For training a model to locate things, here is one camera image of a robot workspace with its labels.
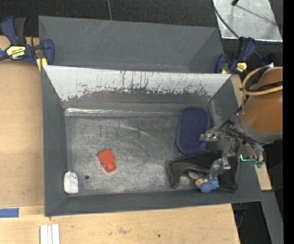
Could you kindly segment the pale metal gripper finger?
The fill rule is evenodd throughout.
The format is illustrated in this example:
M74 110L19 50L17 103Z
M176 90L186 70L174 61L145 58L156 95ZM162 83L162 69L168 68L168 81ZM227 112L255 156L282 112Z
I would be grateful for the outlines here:
M219 127L212 127L199 136L199 142L217 142L223 137L224 132Z
M231 169L231 166L228 162L228 158L216 159L211 165L208 177L210 179L214 179L217 176L222 175L225 172L229 171L230 169Z

